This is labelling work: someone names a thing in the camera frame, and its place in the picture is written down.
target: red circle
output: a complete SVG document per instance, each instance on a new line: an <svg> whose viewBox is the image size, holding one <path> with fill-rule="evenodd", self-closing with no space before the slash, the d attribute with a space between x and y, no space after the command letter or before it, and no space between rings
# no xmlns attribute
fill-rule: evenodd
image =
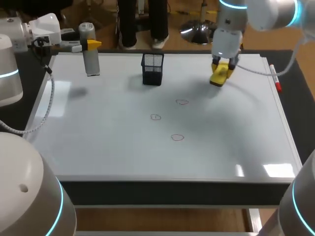
<svg viewBox="0 0 315 236"><path fill-rule="evenodd" d="M171 138L172 140L179 142L179 141L182 141L185 137L181 134L172 134Z"/></svg>
<svg viewBox="0 0 315 236"><path fill-rule="evenodd" d="M177 99L176 103L179 105L187 105L189 103L188 100L184 100L184 99Z"/></svg>
<svg viewBox="0 0 315 236"><path fill-rule="evenodd" d="M160 119L162 119L162 117L160 115L151 114L151 120L160 120Z"/></svg>

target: whiteboard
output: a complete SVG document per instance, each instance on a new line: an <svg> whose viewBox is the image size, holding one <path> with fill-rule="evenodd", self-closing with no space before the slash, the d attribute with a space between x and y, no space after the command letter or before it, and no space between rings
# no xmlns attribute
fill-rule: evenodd
<svg viewBox="0 0 315 236"><path fill-rule="evenodd" d="M236 68L209 84L211 55L165 54L160 87L142 84L142 54L100 54L87 77L82 55L53 58L49 118L25 136L61 181L291 182L301 162L272 78ZM239 64L270 72L259 55ZM44 116L44 83L28 128Z"/></svg>

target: mesh pencil cup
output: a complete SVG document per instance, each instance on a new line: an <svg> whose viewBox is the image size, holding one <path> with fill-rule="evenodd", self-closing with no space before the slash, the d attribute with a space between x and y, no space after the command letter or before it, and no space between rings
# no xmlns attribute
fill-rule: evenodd
<svg viewBox="0 0 315 236"><path fill-rule="evenodd" d="M143 54L142 83L144 85L160 86L163 76L164 54Z"/></svg>

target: black pants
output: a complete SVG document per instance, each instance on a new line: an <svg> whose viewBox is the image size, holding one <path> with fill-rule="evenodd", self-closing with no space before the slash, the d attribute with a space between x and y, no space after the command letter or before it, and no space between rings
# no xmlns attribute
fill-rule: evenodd
<svg viewBox="0 0 315 236"><path fill-rule="evenodd" d="M168 36L167 0L149 0L151 37L163 40ZM136 0L117 0L117 34L125 47L136 44Z"/></svg>

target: marker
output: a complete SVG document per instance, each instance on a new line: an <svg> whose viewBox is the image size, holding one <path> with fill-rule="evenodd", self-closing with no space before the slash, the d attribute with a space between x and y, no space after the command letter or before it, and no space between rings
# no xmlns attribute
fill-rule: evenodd
<svg viewBox="0 0 315 236"><path fill-rule="evenodd" d="M274 65L270 65L269 68L270 68L270 71L271 71L272 74L276 74L276 70L275 70ZM281 88L281 85L280 85L278 77L277 76L273 76L272 78L274 79L277 91L278 92L282 92L282 88Z"/></svg>

